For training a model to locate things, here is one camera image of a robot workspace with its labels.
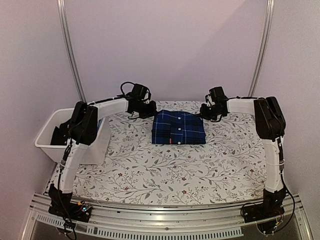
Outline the blue plaid long sleeve shirt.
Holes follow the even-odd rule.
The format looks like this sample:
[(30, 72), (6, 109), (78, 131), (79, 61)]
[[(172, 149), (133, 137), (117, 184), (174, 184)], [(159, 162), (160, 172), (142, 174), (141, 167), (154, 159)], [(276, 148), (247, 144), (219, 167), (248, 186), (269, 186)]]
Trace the blue plaid long sleeve shirt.
[(159, 111), (153, 119), (151, 143), (155, 145), (203, 145), (206, 134), (199, 114)]

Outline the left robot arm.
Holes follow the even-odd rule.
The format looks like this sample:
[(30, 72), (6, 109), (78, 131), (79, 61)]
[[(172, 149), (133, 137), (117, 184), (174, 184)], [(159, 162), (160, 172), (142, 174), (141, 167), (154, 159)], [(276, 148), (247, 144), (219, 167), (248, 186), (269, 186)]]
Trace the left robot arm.
[(71, 195), (74, 178), (81, 160), (98, 138), (98, 121), (118, 113), (138, 113), (146, 119), (157, 112), (156, 102), (151, 100), (147, 86), (126, 81), (120, 85), (121, 94), (112, 98), (86, 103), (76, 103), (71, 118), (63, 123), (66, 148), (59, 164), (57, 180), (50, 184), (51, 198)]

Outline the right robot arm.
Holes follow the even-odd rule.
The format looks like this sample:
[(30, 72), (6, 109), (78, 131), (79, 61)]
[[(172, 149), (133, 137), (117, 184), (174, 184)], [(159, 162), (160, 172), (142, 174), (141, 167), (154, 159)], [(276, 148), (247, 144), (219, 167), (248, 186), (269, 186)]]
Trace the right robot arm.
[(254, 117), (255, 130), (265, 151), (266, 181), (263, 196), (284, 196), (286, 187), (283, 176), (283, 139), (286, 121), (277, 99), (274, 96), (229, 98), (221, 86), (210, 89), (205, 96), (205, 103), (200, 107), (200, 116), (217, 123), (231, 113)]

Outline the light blue denim shirt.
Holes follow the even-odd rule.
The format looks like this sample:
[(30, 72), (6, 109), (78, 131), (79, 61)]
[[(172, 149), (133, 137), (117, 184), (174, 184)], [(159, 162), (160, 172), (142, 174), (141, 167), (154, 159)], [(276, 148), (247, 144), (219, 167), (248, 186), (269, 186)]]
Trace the light blue denim shirt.
[(102, 128), (102, 125), (104, 124), (104, 122), (105, 122), (105, 118), (99, 119), (97, 121), (97, 127), (96, 127), (97, 135), (99, 134), (100, 129)]

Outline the white plastic bin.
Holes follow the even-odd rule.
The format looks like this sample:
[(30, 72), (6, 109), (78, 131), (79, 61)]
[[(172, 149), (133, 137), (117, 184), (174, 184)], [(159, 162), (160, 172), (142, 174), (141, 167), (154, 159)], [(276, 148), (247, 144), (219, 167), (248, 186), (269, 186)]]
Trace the white plastic bin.
[[(59, 163), (63, 157), (66, 145), (50, 145), (55, 126), (69, 120), (72, 116), (72, 108), (63, 108), (56, 110), (45, 123), (38, 134), (34, 145), (40, 148), (54, 162)], [(84, 165), (100, 165), (105, 159), (107, 148), (111, 138), (111, 128), (109, 118), (105, 117), (96, 140), (88, 147), (80, 160)]]

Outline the black shirt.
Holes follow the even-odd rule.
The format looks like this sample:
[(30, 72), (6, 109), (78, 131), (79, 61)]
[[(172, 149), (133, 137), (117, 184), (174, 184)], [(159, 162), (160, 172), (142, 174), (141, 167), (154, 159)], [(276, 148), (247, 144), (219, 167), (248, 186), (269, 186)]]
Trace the black shirt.
[(67, 120), (63, 123), (61, 123), (59, 126), (55, 126), (50, 145), (52, 146), (66, 146), (68, 137), (69, 137), (69, 126), (70, 126), (70, 120)]

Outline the left aluminium frame post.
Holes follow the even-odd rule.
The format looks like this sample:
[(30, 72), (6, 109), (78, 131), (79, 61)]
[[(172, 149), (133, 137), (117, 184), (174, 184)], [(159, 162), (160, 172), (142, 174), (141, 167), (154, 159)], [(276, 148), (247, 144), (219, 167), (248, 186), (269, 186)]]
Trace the left aluminium frame post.
[(72, 46), (72, 39), (68, 25), (68, 18), (67, 18), (67, 11), (66, 11), (66, 4), (64, 0), (57, 0), (57, 9), (59, 15), (59, 21), (62, 31), (62, 37), (64, 40), (64, 45), (66, 49), (66, 54), (68, 58), (68, 62), (70, 65), (71, 74), (73, 77), (74, 85), (78, 94), (78, 97), (81, 101), (86, 102), (84, 88), (81, 82), (73, 46)]

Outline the aluminium frame post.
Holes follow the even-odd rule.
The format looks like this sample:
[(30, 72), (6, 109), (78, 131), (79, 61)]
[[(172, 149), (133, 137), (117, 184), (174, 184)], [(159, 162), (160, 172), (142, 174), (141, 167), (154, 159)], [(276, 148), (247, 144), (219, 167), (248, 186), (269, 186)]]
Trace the aluminium frame post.
[(67, 18), (67, 11), (66, 11), (66, 4), (64, 0), (57, 0), (57, 9), (59, 15), (59, 21), (62, 31), (62, 37), (64, 40), (64, 45), (66, 49), (66, 54), (68, 58), (68, 62), (70, 65), (71, 74), (73, 77), (74, 85), (78, 94), (78, 97), (81, 101), (86, 102), (84, 88), (81, 82), (73, 46), (72, 46), (72, 39), (68, 25), (68, 18)]
[(265, 54), (266, 54), (267, 47), (268, 47), (270, 32), (271, 32), (271, 28), (272, 28), (274, 8), (275, 8), (275, 0), (268, 0), (266, 2), (265, 18), (264, 18), (264, 24), (263, 24), (263, 29), (262, 29), (259, 51), (258, 51), (257, 60), (256, 60), (256, 64), (255, 64), (254, 71), (253, 71), (251, 84), (250, 84), (249, 91), (248, 91), (249, 97), (254, 96), (255, 91), (257, 89), (257, 86), (258, 86)]

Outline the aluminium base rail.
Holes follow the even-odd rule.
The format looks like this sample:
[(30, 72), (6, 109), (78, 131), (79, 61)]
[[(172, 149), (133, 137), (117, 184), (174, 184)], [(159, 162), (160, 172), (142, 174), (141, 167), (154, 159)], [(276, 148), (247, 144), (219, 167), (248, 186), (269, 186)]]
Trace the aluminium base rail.
[(150, 206), (93, 201), (88, 222), (65, 226), (49, 213), (50, 198), (36, 193), (22, 230), (23, 240), (313, 240), (298, 195), (283, 201), (279, 232), (261, 226), (271, 219), (245, 222), (242, 202), (190, 206)]

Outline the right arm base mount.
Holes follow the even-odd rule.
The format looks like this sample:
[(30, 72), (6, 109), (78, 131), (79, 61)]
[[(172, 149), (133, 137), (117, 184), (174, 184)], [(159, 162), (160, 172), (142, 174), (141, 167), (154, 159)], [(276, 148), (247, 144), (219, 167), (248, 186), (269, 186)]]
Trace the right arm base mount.
[(273, 235), (282, 228), (281, 223), (284, 220), (284, 207), (282, 201), (275, 203), (245, 203), (240, 209), (240, 215), (245, 223), (258, 222), (256, 227), (263, 235)]

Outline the right aluminium frame post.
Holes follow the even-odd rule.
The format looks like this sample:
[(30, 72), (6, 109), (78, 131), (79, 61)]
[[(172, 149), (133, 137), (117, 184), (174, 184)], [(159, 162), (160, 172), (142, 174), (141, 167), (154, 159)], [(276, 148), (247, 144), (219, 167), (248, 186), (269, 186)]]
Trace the right aluminium frame post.
[(251, 84), (250, 84), (249, 91), (248, 91), (249, 97), (254, 96), (255, 91), (257, 89), (257, 86), (258, 86), (265, 54), (266, 54), (267, 47), (268, 47), (270, 32), (271, 32), (271, 28), (272, 28), (274, 8), (275, 8), (275, 0), (268, 0), (266, 2), (265, 18), (264, 18), (264, 24), (263, 24), (263, 29), (262, 29), (259, 51), (258, 51), (257, 60), (256, 60), (256, 64), (255, 64), (254, 71), (253, 71)]

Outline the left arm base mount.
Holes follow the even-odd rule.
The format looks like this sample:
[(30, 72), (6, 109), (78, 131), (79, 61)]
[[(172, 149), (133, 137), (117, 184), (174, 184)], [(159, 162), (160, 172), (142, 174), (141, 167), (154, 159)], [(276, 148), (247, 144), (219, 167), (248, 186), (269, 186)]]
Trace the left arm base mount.
[(92, 213), (92, 204), (83, 200), (77, 203), (62, 198), (51, 200), (48, 212), (58, 217), (67, 218), (79, 222), (88, 223)]

